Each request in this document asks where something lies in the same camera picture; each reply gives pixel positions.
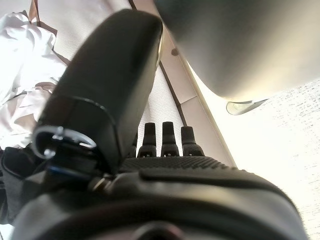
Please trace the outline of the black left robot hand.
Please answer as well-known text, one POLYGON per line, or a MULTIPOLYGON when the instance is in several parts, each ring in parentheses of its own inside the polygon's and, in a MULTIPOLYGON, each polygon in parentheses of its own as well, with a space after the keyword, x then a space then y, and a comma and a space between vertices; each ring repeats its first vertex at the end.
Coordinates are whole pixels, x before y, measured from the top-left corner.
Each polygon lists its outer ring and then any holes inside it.
POLYGON ((129 158, 159 64, 163 24, 125 9, 73 57, 31 146, 14 240, 306 240, 269 181, 206 156, 129 158))

